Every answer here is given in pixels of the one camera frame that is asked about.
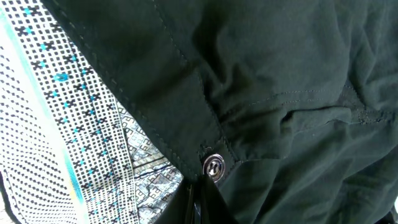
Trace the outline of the black shorts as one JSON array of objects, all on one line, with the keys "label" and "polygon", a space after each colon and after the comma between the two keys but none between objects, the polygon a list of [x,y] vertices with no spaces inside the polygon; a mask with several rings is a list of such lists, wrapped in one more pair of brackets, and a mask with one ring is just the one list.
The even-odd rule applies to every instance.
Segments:
[{"label": "black shorts", "polygon": [[396,1],[2,1],[15,223],[396,223]]}]

